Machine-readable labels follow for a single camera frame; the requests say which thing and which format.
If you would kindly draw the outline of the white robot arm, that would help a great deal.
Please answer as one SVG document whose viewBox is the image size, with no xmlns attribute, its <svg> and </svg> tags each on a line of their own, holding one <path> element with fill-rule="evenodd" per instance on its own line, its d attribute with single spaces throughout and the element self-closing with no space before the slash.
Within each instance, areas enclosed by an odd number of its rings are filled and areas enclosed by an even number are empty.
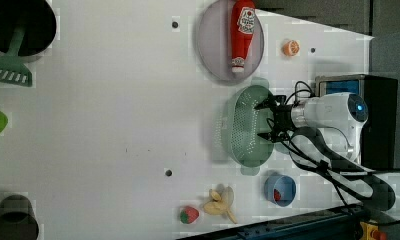
<svg viewBox="0 0 400 240">
<path fill-rule="evenodd" d="M 394 206 L 390 184 L 355 162 L 368 120 L 367 105 L 359 95 L 333 93 L 294 104 L 269 95 L 255 108 L 272 113 L 267 119 L 271 131 L 259 136 L 283 144 L 298 168 L 320 175 L 367 207 L 387 211 Z"/>
</svg>

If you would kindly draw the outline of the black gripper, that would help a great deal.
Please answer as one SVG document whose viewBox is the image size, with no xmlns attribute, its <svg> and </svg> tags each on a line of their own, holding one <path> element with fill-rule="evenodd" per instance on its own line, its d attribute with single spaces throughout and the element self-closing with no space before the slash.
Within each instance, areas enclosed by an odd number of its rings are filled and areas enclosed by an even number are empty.
<svg viewBox="0 0 400 240">
<path fill-rule="evenodd" d="M 257 136 L 264 140 L 271 140 L 272 142 L 288 140 L 288 132 L 294 131 L 296 127 L 291 118 L 292 106 L 285 104 L 285 99 L 285 95 L 268 96 L 254 107 L 255 110 L 269 108 L 273 113 L 271 133 L 258 133 Z"/>
</svg>

